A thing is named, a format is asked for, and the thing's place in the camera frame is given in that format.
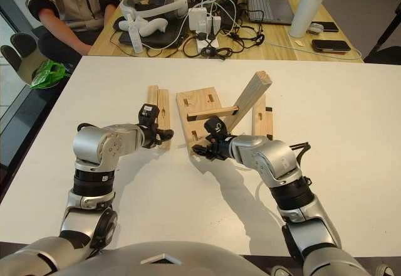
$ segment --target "silver robot arm segment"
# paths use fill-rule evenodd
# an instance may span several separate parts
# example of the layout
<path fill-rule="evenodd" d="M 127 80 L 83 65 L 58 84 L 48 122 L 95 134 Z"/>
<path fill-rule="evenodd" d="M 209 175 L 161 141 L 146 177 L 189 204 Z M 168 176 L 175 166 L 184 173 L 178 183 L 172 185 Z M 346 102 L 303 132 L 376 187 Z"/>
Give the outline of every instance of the silver robot arm segment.
<path fill-rule="evenodd" d="M 157 106 L 145 104 L 138 124 L 78 127 L 74 186 L 68 193 L 60 235 L 40 239 L 1 259 L 2 276 L 48 275 L 84 261 L 111 242 L 117 225 L 112 203 L 119 158 L 161 144 L 174 134 L 157 128 L 158 114 Z"/>
<path fill-rule="evenodd" d="M 205 128 L 211 144 L 195 145 L 194 152 L 210 160 L 235 159 L 261 175 L 286 223 L 282 231 L 288 250 L 303 263 L 304 275 L 368 275 L 341 250 L 340 237 L 290 147 L 263 136 L 230 135 L 218 117 L 209 119 Z"/>

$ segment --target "wooden block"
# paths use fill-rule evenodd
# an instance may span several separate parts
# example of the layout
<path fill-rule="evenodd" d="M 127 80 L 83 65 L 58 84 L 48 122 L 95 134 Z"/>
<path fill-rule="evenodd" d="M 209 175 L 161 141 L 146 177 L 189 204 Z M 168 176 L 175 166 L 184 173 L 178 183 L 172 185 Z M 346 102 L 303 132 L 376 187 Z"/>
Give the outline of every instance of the wooden block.
<path fill-rule="evenodd" d="M 148 86 L 148 99 L 147 103 L 150 105 L 157 105 L 157 97 L 159 96 L 159 86 Z"/>
<path fill-rule="evenodd" d="M 188 113 L 187 121 L 205 120 L 211 118 L 212 116 L 222 117 L 227 115 L 235 115 L 237 111 L 238 107 L 226 107 L 203 112 Z"/>
<path fill-rule="evenodd" d="M 245 114 L 247 114 L 270 85 L 271 80 L 266 72 L 258 71 L 255 73 L 234 104 L 234 106 L 239 108 L 237 113 L 233 116 L 227 116 L 224 119 L 228 133 L 231 133 L 233 128 L 245 116 Z"/>
<path fill-rule="evenodd" d="M 273 108 L 271 107 L 266 107 L 266 120 L 268 122 L 268 132 L 266 136 L 270 140 L 273 140 Z"/>
<path fill-rule="evenodd" d="M 266 94 L 253 105 L 252 135 L 273 139 L 273 110 L 266 107 Z"/>
<path fill-rule="evenodd" d="M 157 118 L 159 129 L 170 129 L 170 101 L 169 91 L 167 89 L 159 89 L 157 97 L 157 107 L 160 110 L 159 117 Z M 171 141 L 165 141 L 159 147 L 161 149 L 170 149 L 170 145 Z"/>
<path fill-rule="evenodd" d="M 215 88 L 211 87 L 177 93 L 176 101 L 188 153 L 193 155 L 192 146 L 194 144 L 207 145 L 208 142 L 205 138 L 209 134 L 204 128 L 204 120 L 188 122 L 187 115 L 191 112 L 205 112 L 208 110 L 221 109 L 220 100 Z"/>

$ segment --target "person's hand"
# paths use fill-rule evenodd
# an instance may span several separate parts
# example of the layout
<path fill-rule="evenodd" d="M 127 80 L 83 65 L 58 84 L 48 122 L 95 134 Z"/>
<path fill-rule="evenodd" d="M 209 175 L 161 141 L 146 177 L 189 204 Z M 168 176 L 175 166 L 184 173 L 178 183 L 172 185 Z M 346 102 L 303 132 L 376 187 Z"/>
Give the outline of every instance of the person's hand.
<path fill-rule="evenodd" d="M 79 49 L 77 49 L 77 51 L 80 55 L 88 55 L 91 47 L 92 46 L 90 45 L 82 43 L 82 45 L 79 47 Z"/>

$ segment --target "wooden stand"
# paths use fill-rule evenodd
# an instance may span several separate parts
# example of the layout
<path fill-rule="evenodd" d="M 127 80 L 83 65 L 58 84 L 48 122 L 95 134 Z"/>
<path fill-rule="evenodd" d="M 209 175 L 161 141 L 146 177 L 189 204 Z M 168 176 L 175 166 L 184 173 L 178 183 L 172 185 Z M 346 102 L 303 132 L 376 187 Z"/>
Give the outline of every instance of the wooden stand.
<path fill-rule="evenodd" d="M 252 135 L 273 140 L 273 109 L 266 106 L 266 94 L 253 105 Z"/>
<path fill-rule="evenodd" d="M 189 154 L 194 154 L 193 145 L 206 146 L 209 143 L 205 140 L 209 134 L 204 128 L 203 119 L 213 115 L 228 115 L 224 123 L 230 133 L 270 85 L 271 80 L 266 72 L 256 72 L 234 106 L 228 108 L 221 107 L 214 87 L 177 93 L 176 101 Z"/>
<path fill-rule="evenodd" d="M 160 110 L 157 118 L 159 129 L 170 129 L 169 91 L 167 89 L 159 89 L 159 86 L 157 85 L 149 86 L 147 103 L 150 105 L 156 105 Z M 161 149 L 170 149 L 170 145 L 171 141 L 165 141 L 159 147 Z"/>

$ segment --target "smartphone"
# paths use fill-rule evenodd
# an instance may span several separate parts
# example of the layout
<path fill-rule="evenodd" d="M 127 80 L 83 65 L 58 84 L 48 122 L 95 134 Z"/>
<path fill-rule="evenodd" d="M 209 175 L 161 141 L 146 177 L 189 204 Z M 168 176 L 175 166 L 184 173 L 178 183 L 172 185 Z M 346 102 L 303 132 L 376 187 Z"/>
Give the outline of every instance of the smartphone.
<path fill-rule="evenodd" d="M 334 22 L 320 22 L 320 21 L 313 21 L 312 23 L 318 23 L 323 25 L 323 31 L 329 31 L 332 33 L 338 32 L 338 27 Z"/>
<path fill-rule="evenodd" d="M 351 50 L 346 41 L 312 40 L 312 47 L 317 52 L 346 53 Z"/>

